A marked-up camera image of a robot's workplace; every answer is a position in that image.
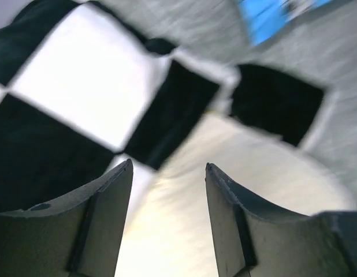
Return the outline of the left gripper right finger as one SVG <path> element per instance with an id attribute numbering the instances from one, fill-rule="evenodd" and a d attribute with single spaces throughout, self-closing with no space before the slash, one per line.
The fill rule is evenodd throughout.
<path id="1" fill-rule="evenodd" d="M 357 276 L 357 211 L 302 215 L 212 163 L 205 181 L 219 276 Z"/>

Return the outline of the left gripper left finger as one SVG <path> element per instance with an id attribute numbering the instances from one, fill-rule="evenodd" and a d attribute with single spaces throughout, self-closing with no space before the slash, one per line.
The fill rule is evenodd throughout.
<path id="1" fill-rule="evenodd" d="M 132 188 L 126 160 L 28 210 L 0 213 L 0 276 L 113 276 Z"/>

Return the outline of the cream yellow pillow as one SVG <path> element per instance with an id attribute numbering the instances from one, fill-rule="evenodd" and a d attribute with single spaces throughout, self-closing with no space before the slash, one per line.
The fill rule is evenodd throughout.
<path id="1" fill-rule="evenodd" d="M 117 276 L 352 276 L 329 212 L 350 194 L 314 159 L 207 115 L 124 233 Z"/>

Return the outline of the black white checkered pillowcase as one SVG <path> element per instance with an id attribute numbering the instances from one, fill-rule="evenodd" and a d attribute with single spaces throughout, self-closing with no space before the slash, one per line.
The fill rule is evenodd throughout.
<path id="1" fill-rule="evenodd" d="M 47 209 L 127 159 L 129 216 L 207 219 L 206 163 L 303 214 L 355 209 L 302 154 L 327 98 L 147 38 L 98 2 L 32 1 L 0 29 L 0 213 Z"/>

